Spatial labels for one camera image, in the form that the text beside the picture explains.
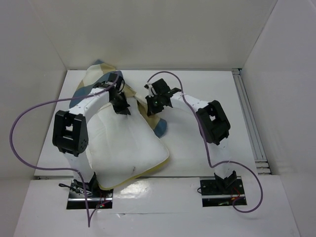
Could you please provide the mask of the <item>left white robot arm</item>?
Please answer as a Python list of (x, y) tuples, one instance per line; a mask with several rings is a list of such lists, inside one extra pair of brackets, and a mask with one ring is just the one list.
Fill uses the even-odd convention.
[(130, 115), (124, 85), (122, 76), (111, 73), (108, 79), (95, 83), (88, 95), (77, 97), (75, 106), (55, 114), (52, 143), (68, 160), (74, 170), (74, 183), (86, 197), (94, 196), (98, 189), (96, 173), (85, 151), (89, 143), (87, 124), (108, 103), (116, 114)]

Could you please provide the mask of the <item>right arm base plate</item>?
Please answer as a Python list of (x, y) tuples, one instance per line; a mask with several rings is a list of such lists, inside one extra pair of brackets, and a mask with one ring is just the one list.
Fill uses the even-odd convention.
[(240, 177), (223, 191), (217, 187), (214, 177), (201, 178), (199, 182), (200, 187), (197, 188), (197, 192), (201, 195), (203, 207), (232, 206), (233, 201), (235, 201), (235, 206), (247, 205), (243, 182)]

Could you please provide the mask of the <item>white pillow yellow trim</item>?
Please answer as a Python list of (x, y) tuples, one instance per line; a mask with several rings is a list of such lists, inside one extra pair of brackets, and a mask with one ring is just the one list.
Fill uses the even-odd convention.
[(88, 122), (88, 160), (101, 189), (110, 190), (164, 164), (169, 151), (155, 135), (134, 98), (129, 115), (107, 104)]

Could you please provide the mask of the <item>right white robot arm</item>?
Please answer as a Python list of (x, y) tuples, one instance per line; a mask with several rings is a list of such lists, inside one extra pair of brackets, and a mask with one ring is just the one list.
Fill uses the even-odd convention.
[(162, 112), (165, 107), (178, 108), (193, 113), (201, 126), (200, 134), (208, 144), (219, 146), (223, 139), (228, 138), (231, 125), (219, 101), (202, 101), (179, 88), (171, 89), (164, 79), (146, 83), (144, 87), (148, 90), (145, 97), (148, 116)]

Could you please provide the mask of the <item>blue tan white pillowcase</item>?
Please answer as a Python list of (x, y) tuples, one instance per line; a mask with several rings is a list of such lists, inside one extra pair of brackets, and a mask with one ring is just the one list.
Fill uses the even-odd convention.
[[(91, 92), (94, 84), (108, 80), (111, 73), (123, 76), (122, 72), (116, 70), (115, 67), (110, 66), (101, 60), (96, 60), (86, 70), (84, 78), (80, 81), (73, 94), (73, 97), (69, 103), (69, 107), (72, 108), (77, 105), (81, 101), (79, 98), (80, 96), (88, 95)], [(146, 120), (155, 135), (158, 138), (163, 137), (167, 132), (167, 121), (160, 118), (158, 115), (148, 116), (148, 106), (145, 98), (133, 90), (130, 86), (125, 85), (123, 90), (127, 98), (132, 97), (136, 99), (138, 111)]]

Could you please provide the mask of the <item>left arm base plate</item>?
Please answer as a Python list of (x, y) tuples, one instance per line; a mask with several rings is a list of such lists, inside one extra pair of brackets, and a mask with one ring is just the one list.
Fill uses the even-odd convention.
[[(67, 200), (67, 210), (85, 209), (84, 190), (78, 185), (76, 180), (72, 180), (70, 185), (60, 183), (59, 187), (68, 188), (69, 195)], [(102, 190), (98, 184), (93, 191), (87, 190), (87, 203), (89, 209), (112, 209), (113, 207), (113, 189)]]

